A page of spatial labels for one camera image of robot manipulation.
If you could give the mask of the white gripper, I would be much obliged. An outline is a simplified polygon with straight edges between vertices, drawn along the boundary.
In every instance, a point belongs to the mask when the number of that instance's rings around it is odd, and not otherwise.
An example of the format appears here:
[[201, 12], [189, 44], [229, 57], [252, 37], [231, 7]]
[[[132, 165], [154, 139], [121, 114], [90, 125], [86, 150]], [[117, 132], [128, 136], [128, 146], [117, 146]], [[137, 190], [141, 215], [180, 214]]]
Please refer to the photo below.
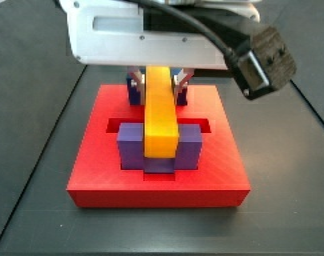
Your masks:
[[89, 65], [130, 66], [129, 99], [145, 104], [145, 73], [169, 66], [174, 98], [185, 100], [195, 69], [224, 69], [221, 51], [200, 34], [157, 32], [144, 26], [144, 9], [122, 0], [58, 0], [68, 15], [72, 52]]

